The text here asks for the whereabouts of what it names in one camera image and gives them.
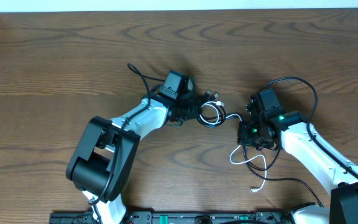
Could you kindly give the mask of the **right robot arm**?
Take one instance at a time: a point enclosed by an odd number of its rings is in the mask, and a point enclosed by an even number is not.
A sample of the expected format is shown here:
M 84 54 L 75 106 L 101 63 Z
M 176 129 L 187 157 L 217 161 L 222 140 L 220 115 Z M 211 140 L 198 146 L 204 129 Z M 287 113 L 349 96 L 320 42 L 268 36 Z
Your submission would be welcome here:
M 291 154 L 330 195 L 329 208 L 304 205 L 292 223 L 358 223 L 358 165 L 328 143 L 300 112 L 286 112 L 272 89 L 250 98 L 250 121 L 240 123 L 238 143 Z

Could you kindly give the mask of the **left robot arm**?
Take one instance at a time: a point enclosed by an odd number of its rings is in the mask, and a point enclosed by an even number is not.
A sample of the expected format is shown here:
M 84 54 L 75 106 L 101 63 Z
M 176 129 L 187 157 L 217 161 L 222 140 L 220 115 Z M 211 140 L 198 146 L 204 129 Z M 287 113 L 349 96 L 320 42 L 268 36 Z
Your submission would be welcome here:
M 95 223 L 120 223 L 127 209 L 121 192 L 140 141 L 169 121 L 198 115 L 199 97 L 192 78 L 169 74 L 163 85 L 147 88 L 138 106 L 124 115 L 91 118 L 68 163 L 66 177 L 82 191 Z

